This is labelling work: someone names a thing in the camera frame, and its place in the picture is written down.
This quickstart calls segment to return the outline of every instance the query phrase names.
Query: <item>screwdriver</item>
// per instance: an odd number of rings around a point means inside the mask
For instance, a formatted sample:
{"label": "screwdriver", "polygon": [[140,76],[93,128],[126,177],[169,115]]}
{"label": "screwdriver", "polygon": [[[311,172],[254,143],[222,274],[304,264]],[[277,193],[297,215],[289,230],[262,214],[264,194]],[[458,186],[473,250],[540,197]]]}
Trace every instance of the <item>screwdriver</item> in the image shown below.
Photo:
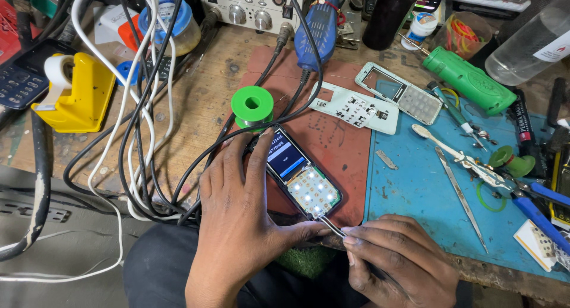
{"label": "screwdriver", "polygon": [[487,115],[499,114],[517,99],[514,93],[457,54],[441,46],[430,52],[404,35],[400,33],[398,35],[427,56],[422,64],[425,68],[443,78],[469,100],[483,108]]}
{"label": "screwdriver", "polygon": [[441,89],[439,89],[437,82],[431,81],[427,85],[427,88],[432,90],[433,93],[439,97],[439,100],[441,101],[441,103],[444,104],[444,107],[447,109],[449,114],[452,116],[453,120],[455,120],[455,122],[457,122],[457,124],[461,127],[461,129],[463,129],[465,131],[465,133],[467,133],[468,135],[472,136],[475,139],[475,141],[477,141],[477,144],[479,144],[479,146],[481,148],[483,148],[485,150],[485,152],[487,152],[487,149],[485,149],[485,147],[483,146],[481,141],[479,141],[479,139],[477,138],[477,135],[475,135],[475,132],[471,128],[471,125],[469,125],[469,122],[467,122],[467,120],[461,114],[461,112],[449,101],[447,96],[445,96],[444,93],[441,92]]}

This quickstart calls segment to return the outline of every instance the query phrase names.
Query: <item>dark bottle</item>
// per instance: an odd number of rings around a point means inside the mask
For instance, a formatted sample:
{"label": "dark bottle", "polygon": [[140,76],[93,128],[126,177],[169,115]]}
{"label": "dark bottle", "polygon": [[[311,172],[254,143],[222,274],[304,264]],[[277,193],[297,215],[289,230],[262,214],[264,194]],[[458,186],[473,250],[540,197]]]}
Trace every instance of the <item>dark bottle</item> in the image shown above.
{"label": "dark bottle", "polygon": [[371,49],[385,50],[395,40],[416,0],[377,0],[362,42]]}

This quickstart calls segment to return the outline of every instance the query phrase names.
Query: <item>blue mat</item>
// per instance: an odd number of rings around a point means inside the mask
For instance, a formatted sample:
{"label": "blue mat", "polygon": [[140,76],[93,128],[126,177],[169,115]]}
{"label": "blue mat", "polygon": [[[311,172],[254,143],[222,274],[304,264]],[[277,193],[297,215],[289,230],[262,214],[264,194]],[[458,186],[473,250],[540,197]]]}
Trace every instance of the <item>blue mat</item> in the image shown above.
{"label": "blue mat", "polygon": [[[462,113],[467,120],[487,130],[491,138],[499,142],[499,145],[493,146],[482,140],[489,152],[474,148],[473,138],[461,136],[465,133],[455,126],[446,110],[441,110],[436,122],[426,128],[452,149],[464,151],[474,158],[479,157],[484,163],[488,162],[497,148],[517,145],[514,124],[506,118],[505,113],[481,117],[480,112],[471,106],[466,107],[466,103],[461,101]],[[531,119],[538,140],[547,138],[548,134],[540,131],[545,117],[532,115]],[[411,129],[412,124],[419,122],[401,113],[395,135],[372,132],[364,221],[374,220],[385,213],[410,216],[448,253],[570,282],[570,273],[559,263],[552,272],[547,273],[512,237],[527,218],[510,199],[506,208],[499,213],[484,208],[475,192],[480,179],[471,182],[469,173],[444,152],[485,239],[489,250],[489,254],[486,254],[445,174],[434,149],[435,144],[418,136]],[[376,150],[383,150],[399,170],[390,170],[376,155]],[[481,194],[485,202],[499,208],[501,201],[491,196],[491,192],[487,185],[482,186]]]}

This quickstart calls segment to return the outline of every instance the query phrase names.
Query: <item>hand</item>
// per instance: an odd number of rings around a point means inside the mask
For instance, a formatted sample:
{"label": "hand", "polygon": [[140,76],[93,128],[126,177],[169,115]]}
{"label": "hand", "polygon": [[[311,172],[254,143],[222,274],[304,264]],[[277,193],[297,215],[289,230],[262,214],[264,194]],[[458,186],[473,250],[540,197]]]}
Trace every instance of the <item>hand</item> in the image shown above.
{"label": "hand", "polygon": [[188,307],[229,307],[255,273],[292,246],[331,232],[321,222],[277,226],[267,214],[266,164],[274,131],[267,129],[251,154],[252,133],[224,148],[200,177],[202,222],[198,250],[186,283]]}
{"label": "hand", "polygon": [[[451,308],[455,304],[459,273],[416,220],[385,214],[342,231],[347,234],[343,243],[350,264],[349,282],[378,307]],[[365,260],[401,287],[371,274]]]}

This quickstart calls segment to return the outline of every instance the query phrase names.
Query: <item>green plastic tool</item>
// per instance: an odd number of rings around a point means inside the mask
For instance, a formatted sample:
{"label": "green plastic tool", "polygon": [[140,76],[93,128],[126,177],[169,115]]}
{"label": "green plastic tool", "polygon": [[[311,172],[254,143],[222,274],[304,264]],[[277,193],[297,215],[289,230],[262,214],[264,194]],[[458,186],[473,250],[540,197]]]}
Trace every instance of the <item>green plastic tool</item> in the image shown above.
{"label": "green plastic tool", "polygon": [[517,157],[509,145],[501,146],[489,159],[489,165],[494,168],[506,166],[513,178],[526,176],[534,168],[535,162],[532,156]]}
{"label": "green plastic tool", "polygon": [[409,43],[427,56],[423,63],[425,68],[443,78],[469,100],[483,108],[487,115],[497,115],[517,99],[514,93],[457,54],[441,46],[429,52],[414,42]]}
{"label": "green plastic tool", "polygon": [[273,97],[259,86],[244,86],[232,97],[235,123],[242,129],[273,121]]}
{"label": "green plastic tool", "polygon": [[441,89],[437,85],[437,82],[431,81],[430,83],[427,84],[427,88],[432,90],[433,93],[437,95],[441,103],[444,104],[444,107],[452,116],[453,120],[455,120],[455,122],[461,127],[461,129],[463,129],[465,133],[467,133],[468,135],[472,136],[475,139],[475,141],[477,141],[477,144],[479,144],[479,146],[483,148],[485,152],[487,152],[487,149],[485,149],[481,141],[479,141],[479,139],[477,138],[477,135],[475,135],[471,125],[469,125],[469,122],[467,122],[467,120],[461,114],[461,112],[449,101],[447,96],[445,96],[444,93],[441,92]]}

